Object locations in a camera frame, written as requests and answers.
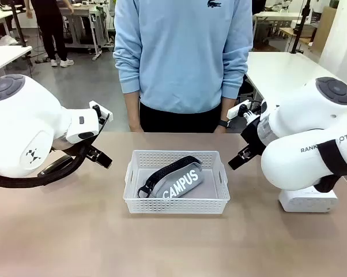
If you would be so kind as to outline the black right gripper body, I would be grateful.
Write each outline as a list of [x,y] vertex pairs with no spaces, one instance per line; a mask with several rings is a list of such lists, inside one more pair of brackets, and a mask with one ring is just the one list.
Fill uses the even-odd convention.
[[260,119],[256,118],[250,122],[245,129],[241,132],[241,136],[248,145],[243,149],[244,153],[249,154],[262,154],[266,146],[261,142],[258,135],[258,125]]

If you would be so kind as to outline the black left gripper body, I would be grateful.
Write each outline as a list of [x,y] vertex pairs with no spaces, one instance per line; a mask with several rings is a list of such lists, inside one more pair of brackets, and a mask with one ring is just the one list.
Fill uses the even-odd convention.
[[82,151],[82,148],[85,147],[87,157],[96,158],[98,157],[98,149],[92,145],[95,139],[96,137],[90,137],[78,143],[72,144],[68,142],[65,137],[61,137],[53,141],[51,150],[63,151],[69,156],[76,156],[80,151]]

